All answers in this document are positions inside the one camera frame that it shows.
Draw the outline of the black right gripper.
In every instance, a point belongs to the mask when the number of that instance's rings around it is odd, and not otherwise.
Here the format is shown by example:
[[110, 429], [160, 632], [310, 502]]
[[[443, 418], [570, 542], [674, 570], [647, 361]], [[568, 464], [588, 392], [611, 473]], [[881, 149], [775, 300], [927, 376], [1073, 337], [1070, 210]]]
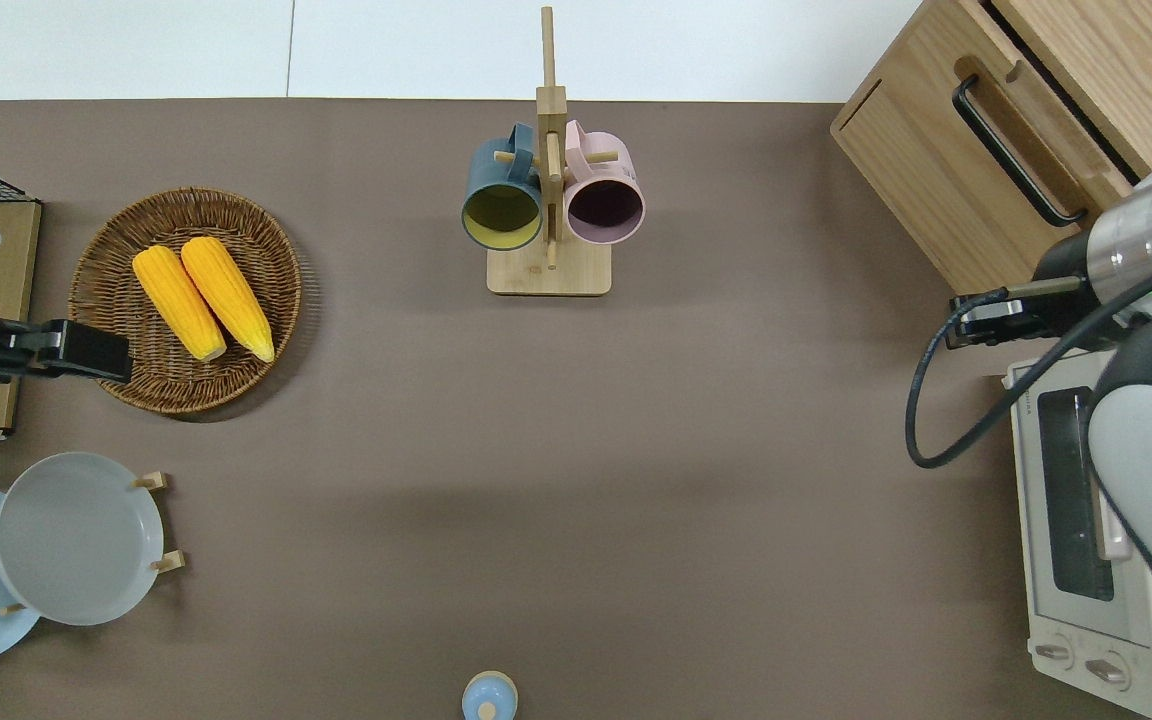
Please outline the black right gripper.
[[1005, 300], [973, 306], [961, 316], [946, 334], [946, 348], [1060, 338], [1070, 323], [1071, 306], [1073, 301], [1058, 293], [1009, 293]]

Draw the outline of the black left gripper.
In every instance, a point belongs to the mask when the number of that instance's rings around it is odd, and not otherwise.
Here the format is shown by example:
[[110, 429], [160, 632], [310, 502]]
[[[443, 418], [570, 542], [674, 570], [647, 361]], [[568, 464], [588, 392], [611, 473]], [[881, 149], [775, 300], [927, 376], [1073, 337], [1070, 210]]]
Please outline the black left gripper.
[[0, 329], [0, 384], [17, 377], [74, 376], [92, 381], [131, 382], [131, 343], [120, 334], [70, 319], [3, 323]]

